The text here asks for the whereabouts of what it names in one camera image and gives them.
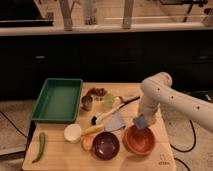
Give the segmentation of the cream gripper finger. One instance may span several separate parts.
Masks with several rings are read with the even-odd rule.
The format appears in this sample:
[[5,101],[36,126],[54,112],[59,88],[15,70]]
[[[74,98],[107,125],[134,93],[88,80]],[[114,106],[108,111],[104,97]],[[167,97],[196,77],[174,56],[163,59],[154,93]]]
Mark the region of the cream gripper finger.
[[155,115],[149,115],[147,117],[147,123],[149,126],[152,126],[156,123],[157,119],[156,119],[156,116]]

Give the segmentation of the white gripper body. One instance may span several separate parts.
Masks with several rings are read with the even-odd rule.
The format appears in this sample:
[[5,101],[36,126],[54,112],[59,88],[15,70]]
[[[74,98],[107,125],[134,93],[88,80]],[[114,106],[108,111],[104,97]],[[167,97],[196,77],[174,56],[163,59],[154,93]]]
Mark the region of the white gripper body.
[[159,102],[147,95],[143,95],[139,100],[138,115],[155,115],[159,108]]

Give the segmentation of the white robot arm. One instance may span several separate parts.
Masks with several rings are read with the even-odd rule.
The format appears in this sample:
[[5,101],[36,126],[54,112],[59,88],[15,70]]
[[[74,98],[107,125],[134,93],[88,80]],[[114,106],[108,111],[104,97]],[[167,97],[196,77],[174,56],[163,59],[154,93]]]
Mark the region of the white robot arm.
[[171,86],[172,78],[166,72],[142,81],[140,88],[143,95],[139,101],[138,116],[133,120],[134,124],[139,129],[153,125],[159,104],[164,103],[213,133],[213,103],[180,93]]

